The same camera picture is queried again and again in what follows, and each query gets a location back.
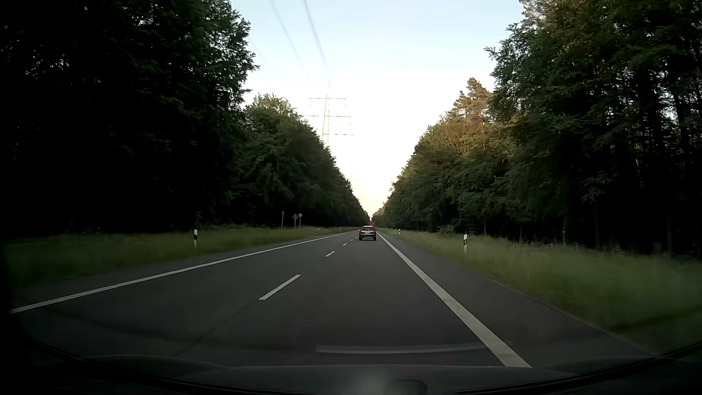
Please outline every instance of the sky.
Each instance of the sky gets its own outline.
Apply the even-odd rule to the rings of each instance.
[[[274,93],[301,115],[322,115],[325,100],[310,98],[345,99],[329,100],[330,115],[350,116],[330,118],[329,148],[371,216],[468,79],[492,90],[495,63],[484,48],[499,46],[522,19],[518,0],[230,2],[251,24],[247,41],[260,66],[244,85],[247,103]],[[322,118],[308,119],[321,133]]]

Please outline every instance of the car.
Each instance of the car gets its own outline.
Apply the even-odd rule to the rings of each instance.
[[[372,238],[373,240],[376,239],[376,229],[373,226],[363,226],[359,231],[358,231],[358,240],[363,240],[363,239],[370,239]]]

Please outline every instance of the asphalt road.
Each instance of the asphalt road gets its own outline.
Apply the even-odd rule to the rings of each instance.
[[[553,367],[596,360],[579,365],[585,372],[607,367],[603,358],[648,356],[466,267],[383,236],[359,241],[357,231],[341,233],[44,285],[17,294],[13,313],[25,334],[80,356],[170,356],[226,366]],[[150,276],[156,278],[143,280]],[[125,282],[131,283],[91,293]],[[88,294],[55,301],[80,292]]]

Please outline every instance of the grass verge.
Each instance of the grass verge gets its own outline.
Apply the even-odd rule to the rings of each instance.
[[[341,231],[356,228],[342,227]],[[63,234],[11,240],[3,245],[13,287],[28,287],[80,276],[133,268],[200,254],[339,233],[340,228],[297,229],[213,227],[199,231],[197,250],[192,233]]]
[[[386,230],[656,352],[702,339],[702,264],[485,236]]]

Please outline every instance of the dashed white line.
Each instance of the dashed white line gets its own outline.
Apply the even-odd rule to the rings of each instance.
[[[487,348],[492,351],[493,354],[505,365],[505,366],[518,366],[523,368],[530,368],[531,366],[522,357],[518,356],[514,350],[512,350],[505,342],[503,342],[497,335],[492,333],[487,326],[483,325],[470,311],[466,310],[465,307],[461,306],[457,300],[455,300],[444,288],[441,288],[431,277],[427,276],[422,269],[418,268],[409,258],[405,257],[394,245],[390,244],[382,235],[380,238],[385,241],[390,248],[392,248],[396,254],[404,261],[404,263],[409,266],[417,276],[424,280],[424,282],[431,288],[434,293],[441,298],[442,301],[453,311],[458,318],[463,321],[465,326],[467,326],[476,336],[483,342]]]
[[[324,239],[328,239],[328,238],[334,238],[334,237],[336,237],[336,236],[338,236],[338,235],[341,235],[341,234],[343,234],[343,233],[337,233],[337,234],[331,235],[331,236],[324,236],[323,238],[315,238],[315,239],[313,239],[313,240],[307,240],[307,241],[296,242],[296,243],[293,243],[293,244],[283,245],[283,246],[281,246],[281,247],[269,248],[268,250],[256,251],[256,252],[252,252],[252,253],[250,253],[250,254],[239,255],[239,256],[236,256],[236,257],[231,257],[231,258],[226,258],[226,259],[220,259],[219,261],[208,262],[208,263],[202,264],[202,265],[196,265],[196,266],[191,266],[191,267],[187,267],[187,268],[182,268],[182,269],[178,269],[178,270],[174,270],[174,271],[169,271],[169,272],[166,272],[166,273],[156,274],[156,275],[154,275],[154,276],[148,276],[148,277],[144,277],[144,278],[138,278],[138,279],[136,279],[136,280],[126,281],[126,282],[124,282],[124,283],[108,285],[107,287],[96,288],[96,289],[94,289],[94,290],[89,290],[89,291],[85,291],[85,292],[79,292],[79,293],[77,293],[77,294],[71,294],[71,295],[67,295],[67,296],[64,296],[64,297],[58,297],[58,298],[56,298],[56,299],[50,299],[50,300],[46,300],[46,301],[44,301],[44,302],[39,302],[39,303],[34,303],[34,304],[28,304],[27,306],[22,306],[22,307],[18,307],[18,308],[16,308],[16,309],[11,309],[11,310],[9,311],[9,313],[10,313],[10,314],[20,313],[20,312],[22,312],[22,311],[27,311],[27,310],[36,309],[36,308],[39,308],[39,307],[48,306],[48,305],[50,305],[50,304],[56,304],[56,303],[60,303],[60,302],[66,302],[67,300],[71,300],[71,299],[76,299],[76,298],[79,298],[79,297],[88,296],[88,295],[90,295],[90,294],[96,294],[96,293],[98,293],[98,292],[113,290],[114,288],[125,287],[125,286],[127,286],[127,285],[132,285],[132,284],[141,283],[141,282],[144,282],[144,281],[154,280],[155,278],[161,278],[161,277],[170,276],[170,275],[172,275],[172,274],[183,273],[183,272],[185,272],[185,271],[195,270],[196,268],[203,268],[203,267],[205,267],[205,266],[212,266],[212,265],[216,265],[216,264],[221,264],[222,262],[232,261],[232,260],[234,260],[234,259],[239,259],[239,258],[250,257],[251,255],[262,254],[262,253],[264,253],[264,252],[280,250],[281,248],[293,247],[294,245],[305,244],[305,243],[307,243],[307,242],[313,242],[313,241],[317,241],[317,240],[324,240]]]
[[[263,295],[262,297],[258,298],[258,300],[266,300],[266,299],[268,299],[268,298],[271,297],[271,295],[273,295],[275,292],[280,291],[284,286],[286,286],[286,285],[292,283],[297,277],[300,277],[300,275],[299,275],[299,274],[295,274],[290,280],[287,280],[285,283],[282,283],[281,285],[278,285],[273,291],[268,292],[267,294],[265,294],[265,295]]]

